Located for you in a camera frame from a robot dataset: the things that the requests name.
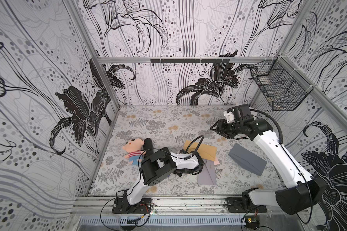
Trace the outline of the yellow kraft envelope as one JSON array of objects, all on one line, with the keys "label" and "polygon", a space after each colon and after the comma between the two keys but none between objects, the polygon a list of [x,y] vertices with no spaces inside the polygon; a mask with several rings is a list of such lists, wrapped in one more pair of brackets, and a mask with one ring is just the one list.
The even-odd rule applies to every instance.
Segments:
[{"label": "yellow kraft envelope", "polygon": [[[189,147],[187,152],[191,153],[192,151],[194,151],[197,148],[198,144],[199,144],[198,142],[194,142]],[[202,159],[211,160],[211,161],[215,161],[216,160],[217,148],[214,147],[214,146],[210,146],[210,145],[207,145],[207,144],[201,144],[200,147],[198,148],[197,152],[200,154]]]}]

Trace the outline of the dark grey envelope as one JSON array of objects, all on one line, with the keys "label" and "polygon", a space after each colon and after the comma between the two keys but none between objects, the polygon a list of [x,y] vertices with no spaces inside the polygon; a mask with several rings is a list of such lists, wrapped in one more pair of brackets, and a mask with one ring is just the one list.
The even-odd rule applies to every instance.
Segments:
[{"label": "dark grey envelope", "polygon": [[235,144],[228,155],[243,169],[257,176],[262,176],[267,165],[266,160],[243,148],[239,144]]}]

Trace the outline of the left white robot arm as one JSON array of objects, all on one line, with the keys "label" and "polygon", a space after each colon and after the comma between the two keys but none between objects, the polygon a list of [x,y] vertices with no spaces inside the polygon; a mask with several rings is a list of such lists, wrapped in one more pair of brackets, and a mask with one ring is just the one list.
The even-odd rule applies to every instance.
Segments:
[{"label": "left white robot arm", "polygon": [[127,153],[129,162],[138,166],[139,176],[133,186],[124,191],[122,198],[127,206],[137,205],[146,191],[171,174],[181,177],[183,174],[197,175],[204,167],[199,148],[204,137],[191,141],[188,147],[175,154],[168,148],[153,148],[150,138],[135,138],[127,141],[122,149]]}]

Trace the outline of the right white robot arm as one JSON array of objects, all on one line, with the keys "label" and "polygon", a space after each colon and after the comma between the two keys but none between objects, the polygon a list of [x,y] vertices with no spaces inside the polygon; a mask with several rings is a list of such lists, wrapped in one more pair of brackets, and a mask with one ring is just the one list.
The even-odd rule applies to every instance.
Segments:
[{"label": "right white robot arm", "polygon": [[210,127],[227,139],[241,134],[252,140],[267,155],[285,185],[284,189],[244,191],[244,204],[279,207],[289,215],[313,208],[327,184],[305,170],[285,148],[281,134],[276,134],[265,119],[255,118],[253,111],[248,105],[235,106]]}]

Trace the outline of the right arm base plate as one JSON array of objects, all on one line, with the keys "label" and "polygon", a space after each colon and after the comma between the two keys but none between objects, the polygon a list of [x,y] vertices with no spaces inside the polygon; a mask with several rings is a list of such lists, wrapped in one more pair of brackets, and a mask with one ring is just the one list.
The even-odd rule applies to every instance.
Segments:
[{"label": "right arm base plate", "polygon": [[256,206],[247,198],[241,197],[228,197],[225,199],[224,207],[228,209],[230,213],[246,213],[246,212],[258,212],[267,213],[266,206]]}]

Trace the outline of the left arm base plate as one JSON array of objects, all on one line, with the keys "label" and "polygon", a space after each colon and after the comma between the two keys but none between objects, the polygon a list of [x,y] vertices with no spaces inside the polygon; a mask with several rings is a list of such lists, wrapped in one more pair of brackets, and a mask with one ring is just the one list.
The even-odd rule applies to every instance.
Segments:
[{"label": "left arm base plate", "polygon": [[152,199],[143,198],[135,205],[130,205],[127,199],[118,198],[112,208],[113,214],[148,214],[152,209]]}]

